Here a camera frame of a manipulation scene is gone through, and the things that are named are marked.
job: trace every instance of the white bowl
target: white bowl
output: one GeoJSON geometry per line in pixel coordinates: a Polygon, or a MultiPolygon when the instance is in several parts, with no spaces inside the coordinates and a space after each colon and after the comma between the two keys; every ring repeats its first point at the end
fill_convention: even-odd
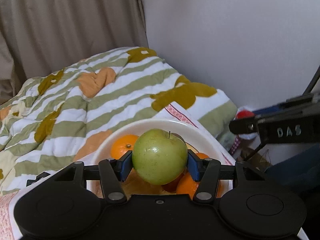
{"type": "MultiPolygon", "coordinates": [[[[187,123],[169,119],[143,119],[125,125],[112,133],[98,148],[92,158],[92,165],[98,164],[101,160],[111,158],[110,149],[112,144],[121,136],[127,134],[142,135],[144,132],[159,128],[172,133],[177,133],[189,144],[188,148],[195,148],[193,151],[207,154],[213,159],[219,159],[219,149],[217,141],[213,141],[207,135],[203,134],[198,128],[187,123]]],[[[87,181],[87,189],[93,192],[93,182],[87,181]]]]}

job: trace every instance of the circular pad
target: circular pad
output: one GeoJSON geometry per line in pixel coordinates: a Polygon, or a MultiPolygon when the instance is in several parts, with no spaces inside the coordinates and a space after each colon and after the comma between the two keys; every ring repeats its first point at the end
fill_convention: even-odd
{"type": "Polygon", "coordinates": [[[248,236],[277,238],[297,234],[307,213],[303,201],[282,187],[270,187],[268,183],[261,186],[238,186],[225,193],[219,202],[222,218],[248,236]]]}
{"type": "Polygon", "coordinates": [[[263,216],[273,216],[280,213],[284,206],[276,196],[257,194],[247,199],[247,207],[254,213],[263,216]]]}
{"type": "Polygon", "coordinates": [[[100,199],[95,194],[62,181],[36,187],[23,196],[15,205],[14,217],[23,234],[57,239],[85,231],[100,210],[100,199]]]}

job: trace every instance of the white wall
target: white wall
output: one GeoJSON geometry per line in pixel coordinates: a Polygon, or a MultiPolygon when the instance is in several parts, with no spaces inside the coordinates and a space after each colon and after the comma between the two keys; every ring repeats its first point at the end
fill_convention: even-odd
{"type": "MultiPolygon", "coordinates": [[[[301,94],[320,64],[320,0],[143,5],[150,48],[189,79],[223,89],[238,106],[260,108],[301,94]]],[[[306,147],[266,148],[275,164],[306,147]]]]}

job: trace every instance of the blanket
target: blanket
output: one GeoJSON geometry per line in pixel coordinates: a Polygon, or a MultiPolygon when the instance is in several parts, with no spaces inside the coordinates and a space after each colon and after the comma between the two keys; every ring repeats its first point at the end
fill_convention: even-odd
{"type": "Polygon", "coordinates": [[[176,102],[217,137],[237,108],[152,49],[118,48],[27,80],[0,106],[0,195],[94,152],[115,130],[176,102]]]}
{"type": "MultiPolygon", "coordinates": [[[[217,142],[217,140],[215,140],[215,138],[213,138],[213,136],[197,120],[195,120],[188,113],[188,111],[186,111],[183,107],[178,105],[176,102],[170,103],[169,105],[167,105],[165,108],[163,108],[161,111],[159,111],[152,118],[183,121],[185,123],[188,123],[188,124],[198,128],[201,131],[201,133],[205,134],[208,138],[212,139],[212,143],[214,145],[214,148],[216,149],[216,152],[215,152],[216,158],[219,161],[221,161],[221,164],[234,165],[235,160],[222,147],[222,145],[219,144],[217,142]]],[[[79,160],[84,162],[84,165],[95,165],[96,163],[95,163],[94,159],[97,154],[99,154],[99,150],[94,151],[93,153],[86,155],[85,157],[82,157],[79,160]]],[[[14,210],[15,204],[23,195],[25,195],[26,193],[31,191],[33,188],[37,187],[39,184],[46,181],[53,174],[35,182],[34,184],[32,184],[28,187],[25,187],[25,188],[19,190],[18,192],[12,192],[10,194],[7,194],[5,196],[0,197],[0,221],[2,222],[2,225],[3,225],[2,228],[0,229],[0,239],[1,240],[19,240],[22,237],[22,234],[19,230],[19,227],[18,227],[18,225],[14,219],[14,215],[13,215],[13,210],[14,210]]],[[[93,182],[96,182],[96,183],[94,183],[91,187],[87,183],[87,189],[92,190],[92,192],[96,193],[98,196],[101,195],[101,194],[99,194],[99,190],[97,191],[96,190],[97,188],[94,187],[94,185],[95,185],[101,190],[100,183],[98,181],[93,181],[93,182]]],[[[232,189],[232,181],[221,180],[219,183],[219,188],[220,188],[220,194],[223,194],[223,193],[229,191],[230,189],[232,189]]]]}

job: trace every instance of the beige curtain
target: beige curtain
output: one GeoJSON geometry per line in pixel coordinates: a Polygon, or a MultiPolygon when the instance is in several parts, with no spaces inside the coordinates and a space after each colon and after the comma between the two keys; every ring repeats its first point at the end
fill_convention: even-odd
{"type": "Polygon", "coordinates": [[[0,104],[26,78],[123,46],[148,46],[141,0],[0,0],[0,104]]]}

